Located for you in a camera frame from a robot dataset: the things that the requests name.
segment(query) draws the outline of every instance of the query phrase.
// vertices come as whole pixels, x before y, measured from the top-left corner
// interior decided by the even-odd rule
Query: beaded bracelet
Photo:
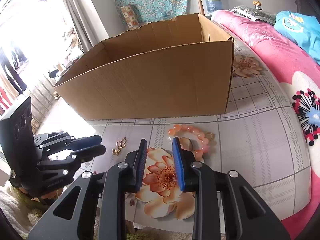
[[[169,140],[172,141],[173,138],[176,136],[176,133],[179,131],[188,131],[192,134],[194,134],[200,141],[201,141],[201,149],[200,150],[196,150],[199,153],[207,153],[209,151],[209,147],[208,147],[208,143],[209,141],[211,141],[214,138],[214,134],[213,133],[204,133],[202,132],[200,129],[193,127],[192,125],[187,125],[187,124],[175,124],[173,126],[173,129],[169,129],[168,130],[168,134],[169,134]]]

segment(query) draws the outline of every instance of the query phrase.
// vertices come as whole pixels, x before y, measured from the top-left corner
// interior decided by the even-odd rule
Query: water bottle
[[[205,4],[207,5],[209,14],[213,14],[214,11],[222,9],[221,0],[205,0]]]

